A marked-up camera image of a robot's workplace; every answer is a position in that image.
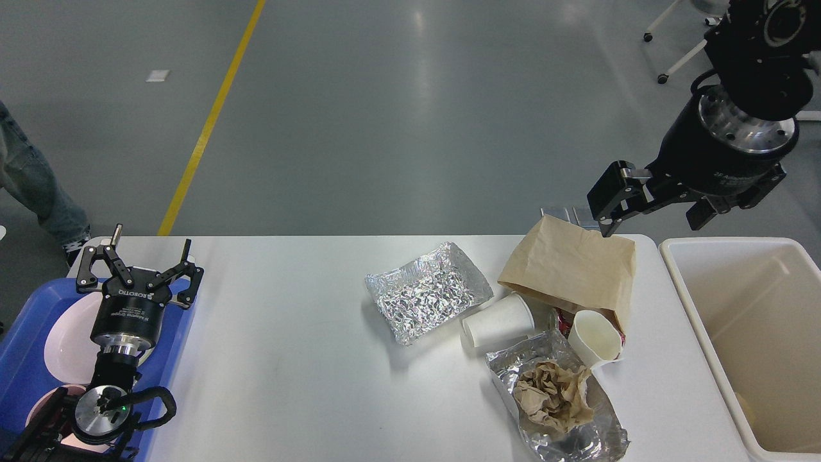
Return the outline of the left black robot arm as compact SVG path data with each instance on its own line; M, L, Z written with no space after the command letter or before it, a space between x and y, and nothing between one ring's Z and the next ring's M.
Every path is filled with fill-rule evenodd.
M176 415L167 387L205 272L189 242L167 270L126 265L120 234L81 250L76 280L36 289L3 340L3 461L142 461Z

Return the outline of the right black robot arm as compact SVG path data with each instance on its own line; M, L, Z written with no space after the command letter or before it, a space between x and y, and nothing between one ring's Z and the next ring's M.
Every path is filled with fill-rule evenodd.
M712 64L644 169L618 160L587 199L604 237L626 219L690 203L699 230L733 208L756 207L786 176L797 114L810 102L808 56L819 50L818 1L731 1L704 35Z

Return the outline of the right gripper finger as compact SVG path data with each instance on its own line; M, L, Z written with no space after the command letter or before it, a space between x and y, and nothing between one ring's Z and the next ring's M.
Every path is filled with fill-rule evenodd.
M726 214L733 208L751 209L757 207L769 193L786 178L786 171L775 164L750 187L733 195L698 195L695 204L686 211L686 219L694 231L699 231L719 214Z
M650 214L690 200L690 190L673 176L614 161L587 193L589 208L602 236L610 237L637 214Z

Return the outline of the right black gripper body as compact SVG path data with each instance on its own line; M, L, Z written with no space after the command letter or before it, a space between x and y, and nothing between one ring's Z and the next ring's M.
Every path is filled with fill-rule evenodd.
M703 195L738 195L767 176L797 145L795 117L769 121L745 113L721 85L696 90L651 163Z

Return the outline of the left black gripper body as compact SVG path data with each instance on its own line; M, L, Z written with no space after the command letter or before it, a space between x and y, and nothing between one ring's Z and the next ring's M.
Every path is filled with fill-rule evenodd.
M106 282L103 300L91 328L90 340L100 347L128 340L138 351L155 348L160 339L165 306L172 291L162 286L150 292L138 287L125 287L119 282Z

